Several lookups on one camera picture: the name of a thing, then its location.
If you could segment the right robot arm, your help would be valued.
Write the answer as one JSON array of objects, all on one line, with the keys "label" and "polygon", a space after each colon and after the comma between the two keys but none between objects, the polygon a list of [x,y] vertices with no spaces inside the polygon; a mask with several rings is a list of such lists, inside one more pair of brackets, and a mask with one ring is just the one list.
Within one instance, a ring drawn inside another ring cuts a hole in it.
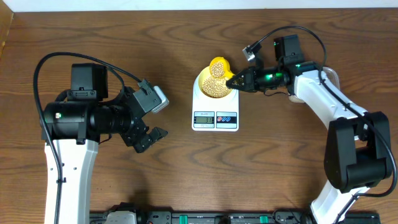
[{"label": "right robot arm", "polygon": [[360,197],[385,197],[397,185],[389,120],[349,100],[327,77],[321,64],[307,61],[297,35],[274,39],[277,65],[266,68],[259,41],[243,49],[250,66],[230,78],[228,87],[265,93],[285,87],[307,104],[328,130],[324,156],[327,182],[301,223],[340,223]]}]

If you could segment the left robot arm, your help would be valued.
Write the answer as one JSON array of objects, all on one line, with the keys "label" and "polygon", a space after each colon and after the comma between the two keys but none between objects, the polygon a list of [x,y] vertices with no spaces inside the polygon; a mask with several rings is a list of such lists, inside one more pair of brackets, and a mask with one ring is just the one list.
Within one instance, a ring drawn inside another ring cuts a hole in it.
[{"label": "left robot arm", "polygon": [[134,90],[123,86],[108,100],[108,72],[95,63],[72,65],[71,88],[44,109],[47,160],[46,223],[88,223],[91,176],[101,135],[121,136],[125,145],[142,153],[166,137],[164,129],[145,125],[143,117],[158,113],[169,101],[147,80]]}]

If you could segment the yellow measuring scoop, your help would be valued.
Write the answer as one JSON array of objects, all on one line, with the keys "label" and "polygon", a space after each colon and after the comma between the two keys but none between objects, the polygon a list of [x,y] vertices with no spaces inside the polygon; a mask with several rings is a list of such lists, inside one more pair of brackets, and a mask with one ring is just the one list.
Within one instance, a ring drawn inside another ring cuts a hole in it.
[{"label": "yellow measuring scoop", "polygon": [[231,71],[229,62],[223,57],[215,57],[210,62],[209,69],[211,76],[215,78],[224,78],[226,80],[229,80],[234,76]]}]

